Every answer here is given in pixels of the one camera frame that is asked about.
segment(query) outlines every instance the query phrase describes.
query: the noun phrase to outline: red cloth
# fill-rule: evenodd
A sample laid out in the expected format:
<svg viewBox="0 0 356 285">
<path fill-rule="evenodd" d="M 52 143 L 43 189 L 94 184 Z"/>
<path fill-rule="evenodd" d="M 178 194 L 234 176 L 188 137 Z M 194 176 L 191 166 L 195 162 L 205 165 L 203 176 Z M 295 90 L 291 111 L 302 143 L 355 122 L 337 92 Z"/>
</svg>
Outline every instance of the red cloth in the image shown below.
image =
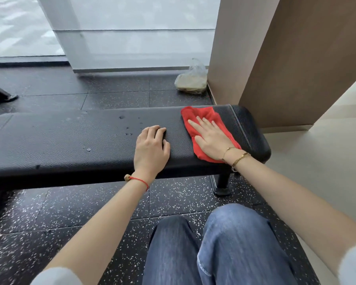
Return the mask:
<svg viewBox="0 0 356 285">
<path fill-rule="evenodd" d="M 239 143 L 236 142 L 236 140 L 233 138 L 232 134 L 229 133 L 227 128 L 225 127 L 222 119 L 220 118 L 220 115 L 214 111 L 214 108 L 212 107 L 205 107 L 205 108 L 193 108 L 191 106 L 185 107 L 181 110 L 181 115 L 183 118 L 183 121 L 185 122 L 185 127 L 186 130 L 189 132 L 191 136 L 191 140 L 193 143 L 194 147 L 194 153 L 197 155 L 197 157 L 201 160 L 205 160 L 208 162 L 213 162 L 213 163 L 223 163 L 223 161 L 218 161 L 213 158 L 210 158 L 207 156 L 202 149 L 199 147 L 197 142 L 195 141 L 195 136 L 200 135 L 197 130 L 195 130 L 188 122 L 190 119 L 191 121 L 194 121 L 195 123 L 199 124 L 199 121 L 197 119 L 197 116 L 199 116 L 201 119 L 206 118 L 208 121 L 212 122 L 215 121 L 215 123 L 218 125 L 218 127 L 226 134 L 226 136 L 232 141 L 233 145 L 241 149 L 241 146 Z"/>
</svg>

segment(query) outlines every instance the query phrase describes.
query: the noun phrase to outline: bracelet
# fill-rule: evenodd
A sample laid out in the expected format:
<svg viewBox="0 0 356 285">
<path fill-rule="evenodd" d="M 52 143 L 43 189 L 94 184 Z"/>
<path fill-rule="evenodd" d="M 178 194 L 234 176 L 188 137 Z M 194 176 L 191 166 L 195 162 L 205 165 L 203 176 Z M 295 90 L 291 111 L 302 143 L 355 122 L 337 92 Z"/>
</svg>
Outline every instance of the bracelet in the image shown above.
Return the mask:
<svg viewBox="0 0 356 285">
<path fill-rule="evenodd" d="M 148 183 L 147 182 L 145 182 L 144 180 L 142 180 L 142 179 L 139 179 L 139 178 L 136 178 L 136 177 L 133 177 L 133 176 L 131 176 L 131 175 L 129 175 L 129 174 L 126 174 L 125 176 L 124 176 L 124 180 L 125 180 L 125 182 L 128 182 L 128 181 L 130 181 L 130 180 L 138 180 L 138 181 L 141 181 L 141 182 L 143 182 L 146 186 L 147 186 L 147 189 L 146 189 L 146 191 L 149 189 L 149 185 L 148 185 Z"/>
<path fill-rule="evenodd" d="M 223 161 L 224 163 L 226 163 L 226 161 L 224 160 L 225 153 L 227 153 L 228 150 L 229 150 L 229 149 L 232 149 L 232 148 L 236 148 L 236 147 L 228 147 L 227 150 L 225 150 L 225 152 L 224 152 L 224 154 L 223 154 L 223 158 L 222 158 L 222 161 Z"/>
<path fill-rule="evenodd" d="M 237 165 L 237 163 L 242 159 L 245 158 L 247 156 L 250 156 L 251 154 L 249 154 L 248 152 L 245 152 L 240 158 L 238 158 L 233 164 L 232 164 L 232 171 L 233 172 L 237 172 L 237 170 L 235 170 L 235 166 Z"/>
</svg>

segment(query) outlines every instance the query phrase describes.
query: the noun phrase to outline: black leather bench pad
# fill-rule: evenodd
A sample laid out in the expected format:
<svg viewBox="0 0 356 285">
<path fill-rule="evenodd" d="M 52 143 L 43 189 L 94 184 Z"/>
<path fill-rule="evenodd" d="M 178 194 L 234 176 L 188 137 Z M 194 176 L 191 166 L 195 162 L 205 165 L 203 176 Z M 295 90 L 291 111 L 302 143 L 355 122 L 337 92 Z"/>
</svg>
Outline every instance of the black leather bench pad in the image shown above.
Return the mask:
<svg viewBox="0 0 356 285">
<path fill-rule="evenodd" d="M 71 110 L 0 115 L 0 190 L 121 181 L 133 172 L 137 136 L 147 126 L 166 127 L 171 157 L 158 178 L 227 173 L 230 167 L 199 160 L 182 107 Z M 214 106 L 242 148 L 261 162 L 270 148 L 242 107 Z"/>
</svg>

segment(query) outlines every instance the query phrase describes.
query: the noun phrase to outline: finger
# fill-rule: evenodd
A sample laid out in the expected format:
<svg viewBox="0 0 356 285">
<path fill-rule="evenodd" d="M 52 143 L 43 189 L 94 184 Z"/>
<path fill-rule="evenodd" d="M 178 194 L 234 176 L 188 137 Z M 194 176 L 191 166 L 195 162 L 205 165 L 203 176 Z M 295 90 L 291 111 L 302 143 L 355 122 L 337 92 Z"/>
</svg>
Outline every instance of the finger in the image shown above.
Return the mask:
<svg viewBox="0 0 356 285">
<path fill-rule="evenodd" d="M 164 143 L 164 155 L 170 156 L 170 143 L 167 142 L 165 139 L 163 140 Z"/>
<path fill-rule="evenodd" d="M 219 126 L 215 123 L 215 121 L 212 121 L 211 124 L 212 124 L 216 129 L 220 129 Z"/>
<path fill-rule="evenodd" d="M 148 136 L 148 131 L 149 131 L 149 127 L 145 128 L 144 130 L 141 131 L 141 133 L 139 134 L 137 141 L 143 141 L 147 138 Z"/>
<path fill-rule="evenodd" d="M 205 132 L 204 129 L 202 128 L 202 126 L 195 123 L 194 121 L 188 120 L 188 122 L 195 130 L 197 130 L 198 134 L 202 135 Z"/>
<path fill-rule="evenodd" d="M 159 125 L 154 125 L 149 128 L 147 139 L 154 139 L 156 136 L 156 131 L 159 129 Z"/>
<path fill-rule="evenodd" d="M 206 144 L 206 141 L 204 141 L 204 139 L 199 135 L 195 136 L 195 141 L 198 143 L 200 148 L 203 148 L 203 146 Z"/>
<path fill-rule="evenodd" d="M 202 126 L 203 129 L 207 128 L 207 126 L 204 124 L 203 120 L 199 116 L 197 116 L 197 120 L 199 121 L 199 124 L 200 126 Z"/>
<path fill-rule="evenodd" d="M 203 118 L 203 123 L 208 127 L 208 128 L 212 128 L 212 124 L 206 119 L 206 118 Z"/>
<path fill-rule="evenodd" d="M 166 128 L 160 128 L 157 130 L 156 133 L 156 140 L 158 140 L 159 142 L 162 142 L 162 138 L 164 137 L 164 133 L 166 131 Z"/>
</svg>

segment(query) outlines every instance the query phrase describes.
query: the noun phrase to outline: plastic bag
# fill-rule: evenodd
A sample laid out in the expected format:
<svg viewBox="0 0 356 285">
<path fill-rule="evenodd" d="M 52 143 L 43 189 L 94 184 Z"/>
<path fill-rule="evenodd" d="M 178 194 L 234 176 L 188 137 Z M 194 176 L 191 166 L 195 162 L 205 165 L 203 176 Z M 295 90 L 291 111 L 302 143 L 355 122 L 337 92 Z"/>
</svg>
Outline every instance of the plastic bag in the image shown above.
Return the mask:
<svg viewBox="0 0 356 285">
<path fill-rule="evenodd" d="M 178 75 L 174 85 L 180 91 L 202 94 L 207 88 L 206 67 L 198 59 L 193 58 L 189 71 Z"/>
</svg>

